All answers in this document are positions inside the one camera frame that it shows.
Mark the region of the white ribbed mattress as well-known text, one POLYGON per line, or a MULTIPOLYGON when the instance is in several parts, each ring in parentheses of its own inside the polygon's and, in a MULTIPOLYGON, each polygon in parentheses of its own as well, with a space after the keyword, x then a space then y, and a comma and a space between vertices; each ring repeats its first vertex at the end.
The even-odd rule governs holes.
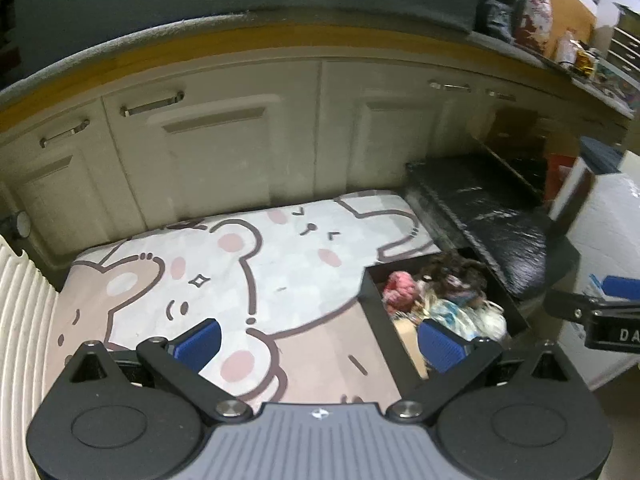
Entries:
POLYGON ((29 256, 1 242, 1 477, 35 479, 26 432, 44 396, 44 372, 58 292, 29 256))

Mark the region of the red snack bag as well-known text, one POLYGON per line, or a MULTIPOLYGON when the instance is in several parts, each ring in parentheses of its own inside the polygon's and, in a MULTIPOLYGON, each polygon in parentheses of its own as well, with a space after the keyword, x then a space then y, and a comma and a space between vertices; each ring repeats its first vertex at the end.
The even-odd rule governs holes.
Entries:
POLYGON ((550 202, 558 196, 575 160, 576 157, 570 155, 548 154, 546 156, 547 173, 546 182, 544 182, 544 200, 546 202, 550 202))

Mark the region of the pink knitted toy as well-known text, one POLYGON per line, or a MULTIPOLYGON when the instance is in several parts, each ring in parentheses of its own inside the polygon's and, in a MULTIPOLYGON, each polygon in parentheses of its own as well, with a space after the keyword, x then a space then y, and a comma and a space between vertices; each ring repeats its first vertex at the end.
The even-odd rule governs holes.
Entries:
POLYGON ((382 297, 389 315, 407 314, 423 307, 424 281, 416 280, 409 272, 390 274, 383 288, 382 297))

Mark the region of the cream cabinet fronts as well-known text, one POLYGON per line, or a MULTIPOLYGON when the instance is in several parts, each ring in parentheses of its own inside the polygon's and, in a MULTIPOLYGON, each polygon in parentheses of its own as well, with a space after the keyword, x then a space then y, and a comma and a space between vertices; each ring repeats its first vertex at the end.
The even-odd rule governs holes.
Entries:
POLYGON ((627 117, 568 78, 298 56, 154 70, 1 133, 1 209, 62 270, 93 245, 218 212, 397 188, 407 162, 518 131, 618 141, 627 117))

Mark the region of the dark brown yarn scrunchie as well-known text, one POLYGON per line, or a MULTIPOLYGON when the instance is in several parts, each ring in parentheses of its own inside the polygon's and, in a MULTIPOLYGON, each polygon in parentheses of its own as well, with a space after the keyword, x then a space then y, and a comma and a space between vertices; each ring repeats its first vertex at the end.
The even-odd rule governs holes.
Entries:
POLYGON ((484 263, 466 258, 455 250, 433 254, 419 271, 438 298, 454 304, 472 304, 484 299, 487 280, 484 263))

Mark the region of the blue gold drawstring pouch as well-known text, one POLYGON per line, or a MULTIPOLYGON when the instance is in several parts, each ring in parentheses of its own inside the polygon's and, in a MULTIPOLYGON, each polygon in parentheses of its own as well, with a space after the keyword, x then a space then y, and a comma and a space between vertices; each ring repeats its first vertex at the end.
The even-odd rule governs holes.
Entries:
POLYGON ((449 300, 437 299, 433 302, 427 309, 427 317, 466 341, 484 337, 466 311, 449 300))

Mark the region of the white cardboard package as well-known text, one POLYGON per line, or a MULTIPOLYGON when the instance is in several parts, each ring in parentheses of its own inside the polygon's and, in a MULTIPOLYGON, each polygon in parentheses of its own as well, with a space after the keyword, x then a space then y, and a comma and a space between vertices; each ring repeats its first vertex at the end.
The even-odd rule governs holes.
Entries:
MULTIPOLYGON (((607 146, 582 148, 553 202, 550 217, 568 223, 566 237, 579 252, 577 270, 561 286, 564 292, 639 303, 602 290, 608 275, 639 278, 639 187, 620 170, 624 160, 607 146)), ((562 320, 558 343, 594 390, 638 363, 639 352, 587 348, 585 322, 562 320)))

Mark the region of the cartoon bear floor mat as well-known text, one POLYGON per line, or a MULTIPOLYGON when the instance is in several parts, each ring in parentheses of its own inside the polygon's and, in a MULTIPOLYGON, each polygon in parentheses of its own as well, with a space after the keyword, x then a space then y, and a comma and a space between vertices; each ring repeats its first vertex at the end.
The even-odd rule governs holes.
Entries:
POLYGON ((251 406, 391 404, 398 390, 358 302, 362 276, 436 248, 401 196, 367 191, 88 249, 54 308, 47 381, 83 341, 132 349, 213 318, 221 346, 202 375, 251 406))

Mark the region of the black storage box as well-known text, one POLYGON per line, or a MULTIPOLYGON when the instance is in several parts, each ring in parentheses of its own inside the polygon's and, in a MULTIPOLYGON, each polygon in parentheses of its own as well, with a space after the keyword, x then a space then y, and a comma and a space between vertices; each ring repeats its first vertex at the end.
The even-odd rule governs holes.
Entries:
POLYGON ((402 394, 458 364, 473 339, 506 346, 528 329, 495 272, 469 247, 369 266, 358 300, 402 394))

